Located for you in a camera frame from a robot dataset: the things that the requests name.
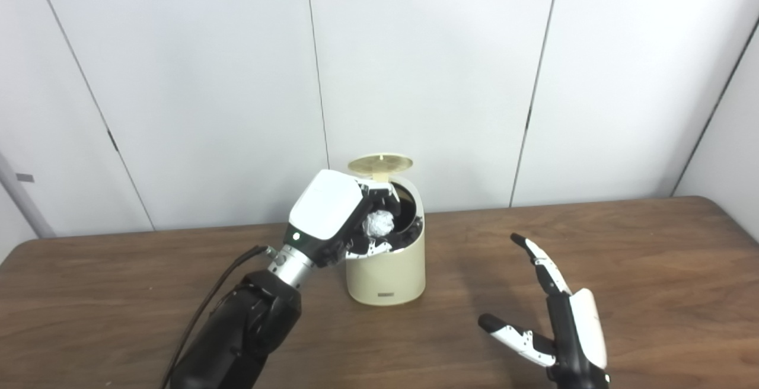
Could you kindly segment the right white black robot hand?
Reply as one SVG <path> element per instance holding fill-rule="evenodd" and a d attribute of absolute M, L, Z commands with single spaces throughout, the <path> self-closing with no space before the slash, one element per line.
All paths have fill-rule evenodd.
<path fill-rule="evenodd" d="M 555 262 L 529 238 L 512 233 L 511 240 L 527 252 L 537 280 L 547 295 L 553 338 L 548 338 L 484 313 L 479 327 L 528 361 L 545 368 L 558 388 L 608 388 L 610 376 L 604 331 L 593 292 L 573 292 Z"/>

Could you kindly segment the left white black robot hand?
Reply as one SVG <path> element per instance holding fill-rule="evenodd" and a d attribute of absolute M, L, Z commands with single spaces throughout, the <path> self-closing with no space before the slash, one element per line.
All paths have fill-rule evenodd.
<path fill-rule="evenodd" d="M 388 238 L 401 211 L 389 181 L 321 170 L 293 205 L 283 244 L 319 268 L 379 256 L 393 248 Z"/>

